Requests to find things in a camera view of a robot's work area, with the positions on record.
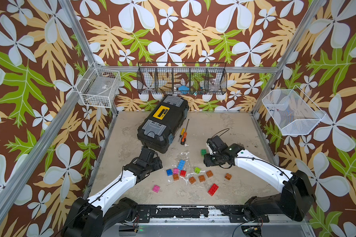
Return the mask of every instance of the gray toolbox lid panel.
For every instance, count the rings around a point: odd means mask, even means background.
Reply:
[[[165,130],[166,125],[159,124],[157,122],[154,122],[150,119],[147,120],[147,122],[144,124],[142,129],[144,129],[144,134],[147,136],[150,136],[154,138],[155,135],[161,136],[162,132]]]
[[[180,107],[183,103],[183,99],[178,96],[167,96],[164,100],[164,103],[169,103],[171,105],[175,105],[176,107]]]

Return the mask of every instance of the light blue lego brick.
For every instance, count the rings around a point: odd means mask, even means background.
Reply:
[[[179,161],[178,169],[182,170],[183,167],[185,166],[185,163],[186,163],[186,161],[184,161],[184,160]]]

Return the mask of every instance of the screwdriver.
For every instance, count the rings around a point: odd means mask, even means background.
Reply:
[[[184,132],[185,132],[185,128],[182,128],[181,135],[179,135],[179,137],[182,137]]]
[[[184,130],[185,132],[183,133],[182,140],[181,140],[181,145],[184,145],[186,142],[186,136],[187,136],[187,126],[189,125],[189,121],[187,121],[186,129]]]

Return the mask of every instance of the blue lego brick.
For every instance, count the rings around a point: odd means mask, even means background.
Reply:
[[[185,166],[185,163],[186,163],[186,161],[184,161],[184,160],[179,161],[178,169],[182,170],[183,167]]]
[[[167,176],[173,175],[173,172],[171,171],[171,169],[166,170]]]

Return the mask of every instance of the yellow screwdriver handle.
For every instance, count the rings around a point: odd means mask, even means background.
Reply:
[[[185,128],[182,128],[181,135],[179,135],[179,137],[182,137],[184,133],[185,133]]]

